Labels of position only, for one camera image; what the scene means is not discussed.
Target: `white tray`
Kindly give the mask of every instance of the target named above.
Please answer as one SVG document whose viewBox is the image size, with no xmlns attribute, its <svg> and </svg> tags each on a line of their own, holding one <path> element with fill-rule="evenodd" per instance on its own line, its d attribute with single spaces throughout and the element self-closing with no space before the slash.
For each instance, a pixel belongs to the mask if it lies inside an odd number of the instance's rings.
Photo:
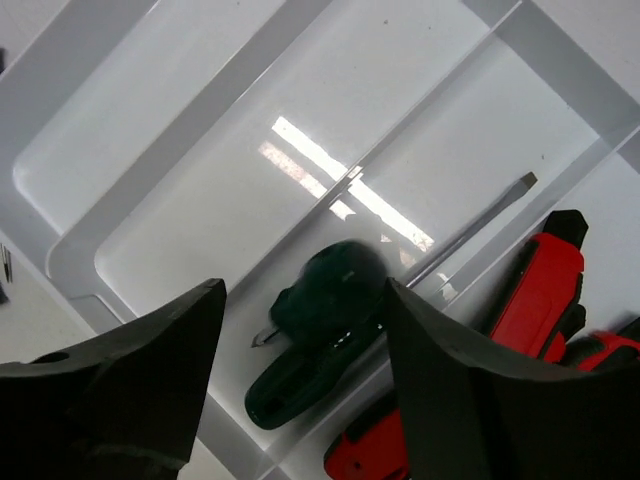
<svg viewBox="0 0 640 480">
<path fill-rule="evenodd" d="M 225 279 L 200 439 L 239 480 L 326 478 L 392 384 L 379 342 L 282 428 L 244 411 L 286 348 L 252 336 L 337 240 L 399 276 L 533 171 L 417 291 L 473 322 L 548 212 L 579 208 L 589 327 L 640 313 L 640 107 L 529 1 L 72 0 L 0 78 L 0 111 L 3 241 L 94 331 Z"/>
</svg>

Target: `screwdriver tip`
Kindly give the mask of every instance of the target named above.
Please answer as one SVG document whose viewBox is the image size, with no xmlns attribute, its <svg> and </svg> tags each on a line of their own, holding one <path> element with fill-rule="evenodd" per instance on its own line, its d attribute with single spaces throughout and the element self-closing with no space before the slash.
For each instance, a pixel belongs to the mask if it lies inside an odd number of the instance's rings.
<svg viewBox="0 0 640 480">
<path fill-rule="evenodd" d="M 520 181 L 524 183 L 529 190 L 536 184 L 536 182 L 538 181 L 538 177 L 536 177 L 535 173 L 529 172 L 524 177 L 522 177 Z"/>
</svg>

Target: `plastic tray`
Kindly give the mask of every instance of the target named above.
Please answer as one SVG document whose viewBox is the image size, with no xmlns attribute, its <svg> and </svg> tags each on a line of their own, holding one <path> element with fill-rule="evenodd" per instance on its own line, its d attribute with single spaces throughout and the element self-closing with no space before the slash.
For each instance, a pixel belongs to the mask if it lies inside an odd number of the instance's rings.
<svg viewBox="0 0 640 480">
<path fill-rule="evenodd" d="M 640 313 L 640 106 L 528 1 L 72 0 L 0 110 L 3 241 L 94 331 L 225 279 L 200 439 L 239 480 L 326 478 L 392 384 L 379 342 L 282 428 L 244 412 L 286 348 L 251 338 L 335 241 L 401 276 L 533 171 L 417 291 L 472 323 L 548 212 L 579 208 L 589 327 Z"/>
</svg>

